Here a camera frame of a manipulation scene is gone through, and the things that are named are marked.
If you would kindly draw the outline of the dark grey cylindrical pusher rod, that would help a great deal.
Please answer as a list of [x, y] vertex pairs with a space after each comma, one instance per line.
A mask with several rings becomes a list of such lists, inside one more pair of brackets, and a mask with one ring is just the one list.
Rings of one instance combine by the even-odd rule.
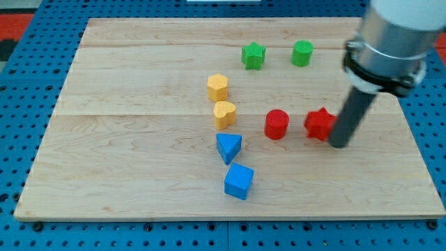
[[350, 89], [328, 137], [329, 145], [337, 149], [348, 145], [375, 98], [376, 94], [365, 93], [356, 87]]

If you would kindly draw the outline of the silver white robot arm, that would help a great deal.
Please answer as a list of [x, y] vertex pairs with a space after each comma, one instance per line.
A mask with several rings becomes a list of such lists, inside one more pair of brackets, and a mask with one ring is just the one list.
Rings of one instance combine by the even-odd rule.
[[406, 97], [426, 75], [426, 56], [445, 30], [445, 0], [372, 0], [346, 41], [352, 87], [328, 136], [344, 148], [380, 92]]

